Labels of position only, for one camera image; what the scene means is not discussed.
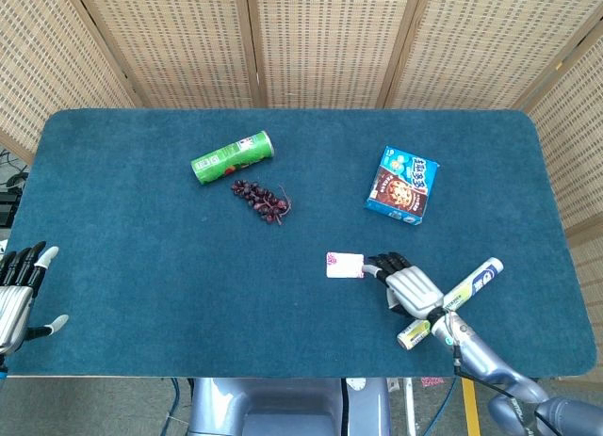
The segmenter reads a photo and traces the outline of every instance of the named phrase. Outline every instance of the grapes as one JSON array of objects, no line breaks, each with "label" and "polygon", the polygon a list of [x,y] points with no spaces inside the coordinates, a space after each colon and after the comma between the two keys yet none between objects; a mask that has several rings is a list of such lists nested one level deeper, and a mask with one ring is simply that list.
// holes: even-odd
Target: grapes
[{"label": "grapes", "polygon": [[282,225],[283,217],[291,210],[291,200],[282,186],[284,199],[279,199],[273,192],[261,187],[257,182],[249,183],[246,180],[235,180],[231,185],[231,189],[238,197],[245,199],[247,204],[253,207],[253,210],[267,224],[276,221],[279,225]]}]

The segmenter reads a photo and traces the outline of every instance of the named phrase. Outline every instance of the blue carpet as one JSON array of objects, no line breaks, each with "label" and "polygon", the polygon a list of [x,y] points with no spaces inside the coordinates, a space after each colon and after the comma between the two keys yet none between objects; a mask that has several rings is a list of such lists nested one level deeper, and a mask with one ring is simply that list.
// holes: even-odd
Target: blue carpet
[{"label": "blue carpet", "polygon": [[[283,227],[202,186],[190,160],[268,131],[235,174],[293,199]],[[364,208],[386,144],[441,166],[423,223]],[[396,334],[374,279],[328,280],[325,252],[397,250],[448,291],[505,270],[460,314],[534,377],[584,373],[594,338],[530,120],[515,111],[71,110],[47,122],[10,239],[60,246],[13,374],[400,377],[452,374],[433,338]]]}]

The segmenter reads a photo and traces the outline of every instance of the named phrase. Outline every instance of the pringles can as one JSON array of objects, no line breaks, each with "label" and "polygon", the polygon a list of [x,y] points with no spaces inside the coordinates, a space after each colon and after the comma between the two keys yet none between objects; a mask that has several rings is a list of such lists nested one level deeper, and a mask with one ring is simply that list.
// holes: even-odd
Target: pringles can
[{"label": "pringles can", "polygon": [[264,158],[274,156],[272,142],[264,130],[252,137],[206,153],[192,160],[192,170],[202,184],[208,184],[220,177],[232,174],[236,170],[247,168]]}]

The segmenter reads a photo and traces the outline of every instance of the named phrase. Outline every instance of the cereal box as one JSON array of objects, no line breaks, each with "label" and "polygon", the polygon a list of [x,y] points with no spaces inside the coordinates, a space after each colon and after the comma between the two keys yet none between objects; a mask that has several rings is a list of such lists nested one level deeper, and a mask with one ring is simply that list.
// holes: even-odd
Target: cereal box
[{"label": "cereal box", "polygon": [[420,224],[439,166],[386,146],[366,208],[409,224]]}]

